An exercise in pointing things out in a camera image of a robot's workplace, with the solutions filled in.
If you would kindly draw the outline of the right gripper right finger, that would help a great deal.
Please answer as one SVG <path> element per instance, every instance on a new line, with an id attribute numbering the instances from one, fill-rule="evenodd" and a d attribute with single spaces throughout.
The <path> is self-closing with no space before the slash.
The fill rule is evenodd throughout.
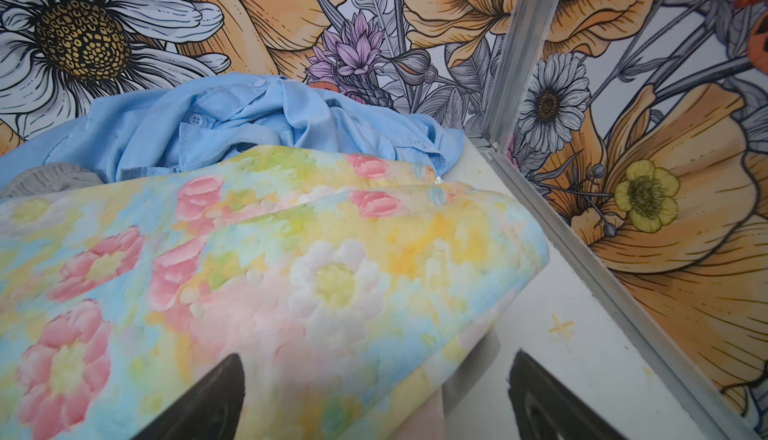
<path id="1" fill-rule="evenodd" d="M 524 350 L 516 353 L 508 382 L 521 439 L 625 439 Z"/>

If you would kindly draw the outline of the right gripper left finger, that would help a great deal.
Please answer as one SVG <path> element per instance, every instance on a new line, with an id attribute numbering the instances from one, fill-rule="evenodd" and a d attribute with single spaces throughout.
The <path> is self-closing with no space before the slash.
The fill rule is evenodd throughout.
<path id="1" fill-rule="evenodd" d="M 243 364 L 240 355 L 232 353 L 137 433 L 134 439 L 233 439 L 244 398 Z"/>

